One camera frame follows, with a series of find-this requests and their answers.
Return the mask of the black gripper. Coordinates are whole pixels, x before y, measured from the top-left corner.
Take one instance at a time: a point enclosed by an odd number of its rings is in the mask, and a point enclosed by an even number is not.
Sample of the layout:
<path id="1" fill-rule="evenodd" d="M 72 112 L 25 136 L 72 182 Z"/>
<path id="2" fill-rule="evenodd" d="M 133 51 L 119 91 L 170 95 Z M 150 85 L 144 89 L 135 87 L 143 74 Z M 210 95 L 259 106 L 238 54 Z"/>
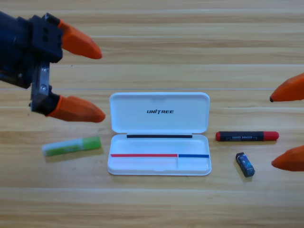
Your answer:
<path id="1" fill-rule="evenodd" d="M 90 36 L 47 13 L 29 19 L 0 14 L 0 79 L 31 88 L 31 111 L 49 115 L 59 102 L 49 84 L 49 67 L 63 57 L 62 48 L 75 55 L 101 59 Z"/>

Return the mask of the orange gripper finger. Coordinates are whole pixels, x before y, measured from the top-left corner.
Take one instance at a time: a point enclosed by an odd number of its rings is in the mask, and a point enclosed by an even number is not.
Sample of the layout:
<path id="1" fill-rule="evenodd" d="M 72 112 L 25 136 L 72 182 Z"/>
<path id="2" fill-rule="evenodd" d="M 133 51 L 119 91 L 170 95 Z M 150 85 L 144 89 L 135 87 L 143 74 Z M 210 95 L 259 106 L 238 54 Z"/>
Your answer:
<path id="1" fill-rule="evenodd" d="M 272 166 L 285 171 L 304 171 L 304 146 L 292 148 L 271 162 Z"/>
<path id="2" fill-rule="evenodd" d="M 270 96 L 270 102 L 300 101 L 304 99 L 304 74 L 283 82 Z"/>
<path id="3" fill-rule="evenodd" d="M 53 117 L 67 122 L 100 123 L 105 119 L 105 113 L 93 103 L 75 97 L 59 96 L 59 102 L 47 117 Z"/>

